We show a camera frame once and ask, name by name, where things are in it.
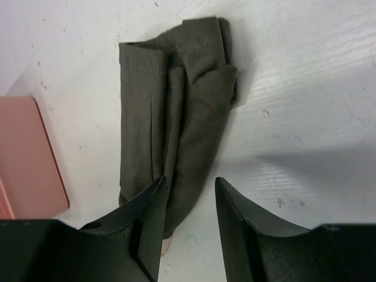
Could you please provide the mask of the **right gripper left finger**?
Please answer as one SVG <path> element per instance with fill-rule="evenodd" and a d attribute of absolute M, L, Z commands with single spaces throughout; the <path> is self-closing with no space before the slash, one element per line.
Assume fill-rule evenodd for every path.
<path fill-rule="evenodd" d="M 157 281 L 168 186 L 75 229 L 60 220 L 1 221 L 2 281 Z"/>

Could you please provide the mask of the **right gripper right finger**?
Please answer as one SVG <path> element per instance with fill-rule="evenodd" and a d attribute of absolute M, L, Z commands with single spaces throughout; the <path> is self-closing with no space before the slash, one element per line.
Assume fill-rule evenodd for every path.
<path fill-rule="evenodd" d="M 215 181 L 227 281 L 375 281 L 375 225 L 296 225 Z"/>

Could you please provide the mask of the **olive underwear beige waistband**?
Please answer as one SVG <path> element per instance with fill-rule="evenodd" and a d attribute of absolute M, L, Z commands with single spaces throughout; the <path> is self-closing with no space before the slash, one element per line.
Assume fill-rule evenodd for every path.
<path fill-rule="evenodd" d="M 162 252 L 199 200 L 236 102 L 230 24 L 188 19 L 155 38 L 119 44 L 119 202 L 165 177 Z"/>

